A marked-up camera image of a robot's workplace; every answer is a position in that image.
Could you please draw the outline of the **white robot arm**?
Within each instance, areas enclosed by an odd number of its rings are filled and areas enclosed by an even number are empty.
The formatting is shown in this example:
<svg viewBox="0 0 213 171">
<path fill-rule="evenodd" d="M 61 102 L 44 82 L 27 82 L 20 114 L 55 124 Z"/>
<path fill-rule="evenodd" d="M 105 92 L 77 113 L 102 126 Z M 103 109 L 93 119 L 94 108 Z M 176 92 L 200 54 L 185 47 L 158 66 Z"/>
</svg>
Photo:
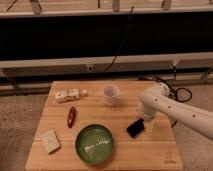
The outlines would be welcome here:
<svg viewBox="0 0 213 171">
<path fill-rule="evenodd" d="M 165 83 L 156 83 L 143 90 L 138 108 L 143 120 L 150 121 L 157 112 L 161 112 L 213 140 L 213 112 L 174 101 L 169 94 Z"/>
</svg>

